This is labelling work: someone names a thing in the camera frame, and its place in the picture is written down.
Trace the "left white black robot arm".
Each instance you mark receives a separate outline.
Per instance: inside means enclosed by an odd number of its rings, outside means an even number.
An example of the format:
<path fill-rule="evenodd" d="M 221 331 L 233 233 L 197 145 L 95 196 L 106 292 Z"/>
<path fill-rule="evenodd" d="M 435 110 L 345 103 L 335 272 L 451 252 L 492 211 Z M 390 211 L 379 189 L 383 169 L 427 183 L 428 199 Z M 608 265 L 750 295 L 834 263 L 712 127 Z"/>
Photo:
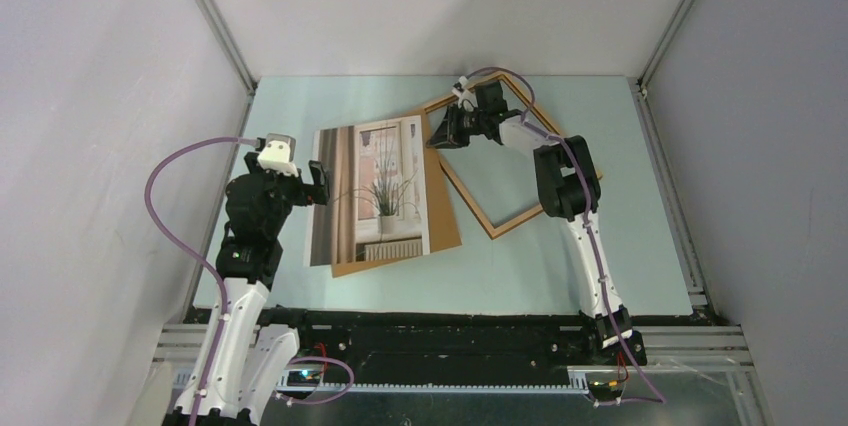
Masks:
<path fill-rule="evenodd" d="M 330 188 L 324 165 L 309 163 L 311 182 L 291 162 L 249 152 L 248 171 L 225 188 L 224 237 L 214 271 L 219 299 L 192 375 L 166 425 L 257 425 L 282 369 L 304 362 L 315 334 L 301 325 L 274 327 L 265 345 L 251 347 L 283 248 L 279 234 L 296 207 L 324 205 Z"/>

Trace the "wooden picture frame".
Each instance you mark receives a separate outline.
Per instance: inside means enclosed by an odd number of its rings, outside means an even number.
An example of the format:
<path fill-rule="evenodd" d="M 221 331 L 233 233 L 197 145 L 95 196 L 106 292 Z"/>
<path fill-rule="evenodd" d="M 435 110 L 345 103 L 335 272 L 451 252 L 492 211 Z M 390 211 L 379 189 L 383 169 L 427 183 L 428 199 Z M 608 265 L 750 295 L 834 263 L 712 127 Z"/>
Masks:
<path fill-rule="evenodd" d="M 528 104 L 533 104 L 538 115 L 541 116 L 543 122 L 547 126 L 565 137 L 571 137 L 567 135 L 566 131 L 558 124 L 553 116 L 543 106 L 539 105 L 536 92 L 533 90 L 533 87 L 526 78 L 515 72 L 496 67 L 482 68 L 465 76 L 469 78 L 472 84 L 477 84 L 491 79 L 501 80 L 503 83 L 505 98 L 510 107 L 522 109 Z M 445 99 L 426 107 L 425 110 L 428 113 L 441 113 L 442 120 L 446 107 L 452 102 L 453 98 L 454 97 L 450 90 L 449 95 Z M 457 159 L 456 153 L 462 148 L 451 150 L 430 148 L 437 152 L 439 156 L 439 165 L 443 174 L 449 184 L 458 193 L 459 198 L 468 208 L 474 219 L 489 238 L 497 239 L 545 213 L 539 204 L 532 161 L 525 154 L 505 146 L 501 146 L 482 136 L 473 137 L 469 146 L 476 139 L 486 141 L 487 144 L 483 149 L 486 153 L 493 153 L 497 149 L 509 149 L 517 152 L 520 157 L 526 158 L 529 161 L 528 165 L 519 166 L 517 160 L 509 160 L 495 168 L 494 175 L 496 182 L 504 183 L 508 192 L 516 193 L 516 197 L 509 201 L 505 208 L 500 209 L 496 217 L 491 217 L 486 211 L 488 204 L 480 199 L 483 192 L 482 181 L 473 180 L 470 177 L 471 174 L 475 172 L 475 167 L 471 166 L 469 162 L 460 162 Z M 597 175 L 600 179 L 601 185 L 603 174 L 596 165 L 595 167 L 597 169 Z M 517 193 L 518 186 L 523 183 L 529 184 L 529 192 Z"/>

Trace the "brown cardboard backing board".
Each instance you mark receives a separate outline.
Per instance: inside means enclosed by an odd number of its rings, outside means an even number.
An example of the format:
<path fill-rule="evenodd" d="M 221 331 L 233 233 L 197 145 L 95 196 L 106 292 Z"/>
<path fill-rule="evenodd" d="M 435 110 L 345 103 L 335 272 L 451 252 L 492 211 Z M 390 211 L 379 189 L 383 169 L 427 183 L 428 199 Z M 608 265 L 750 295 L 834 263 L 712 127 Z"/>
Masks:
<path fill-rule="evenodd" d="M 458 247 L 461 244 L 459 227 L 456 221 L 455 214 L 451 205 L 447 185 L 442 176 L 442 171 L 439 165 L 438 154 L 426 148 L 425 142 L 431 127 L 427 116 L 422 111 L 410 112 L 401 116 L 418 115 L 422 119 L 422 138 L 424 145 L 424 162 L 427 172 L 427 205 L 429 215 L 429 233 L 431 242 L 431 252 L 442 252 L 448 249 Z M 343 264 L 330 266 L 332 275 L 335 278 L 351 275 L 358 272 L 375 269 L 377 267 L 386 266 L 392 263 L 371 263 L 365 265 L 354 266 L 352 264 Z"/>

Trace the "window plant photo print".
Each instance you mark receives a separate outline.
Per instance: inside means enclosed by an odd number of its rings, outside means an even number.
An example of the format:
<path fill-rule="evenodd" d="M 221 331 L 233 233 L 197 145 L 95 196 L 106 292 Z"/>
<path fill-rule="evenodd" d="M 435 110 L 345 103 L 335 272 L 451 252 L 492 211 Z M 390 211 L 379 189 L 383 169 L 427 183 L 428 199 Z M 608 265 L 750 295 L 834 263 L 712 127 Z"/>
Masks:
<path fill-rule="evenodd" d="M 329 199 L 314 208 L 309 267 L 387 264 L 430 254 L 422 119 L 407 115 L 322 129 L 313 157 Z"/>

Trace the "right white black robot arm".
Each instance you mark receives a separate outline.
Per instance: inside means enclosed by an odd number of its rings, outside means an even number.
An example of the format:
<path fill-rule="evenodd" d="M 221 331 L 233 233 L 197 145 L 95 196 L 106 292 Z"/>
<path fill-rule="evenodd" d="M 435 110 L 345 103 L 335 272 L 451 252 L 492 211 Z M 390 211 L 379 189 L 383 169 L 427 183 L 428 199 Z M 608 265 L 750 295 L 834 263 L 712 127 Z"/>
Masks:
<path fill-rule="evenodd" d="M 451 150 L 482 136 L 525 154 L 533 163 L 543 212 L 557 220 L 576 273 L 581 348 L 596 364 L 612 359 L 635 366 L 638 341 L 632 317 L 616 287 L 600 234 L 600 179 L 587 141 L 565 137 L 547 126 L 533 104 L 509 106 L 499 79 L 452 86 L 452 102 L 426 145 Z"/>

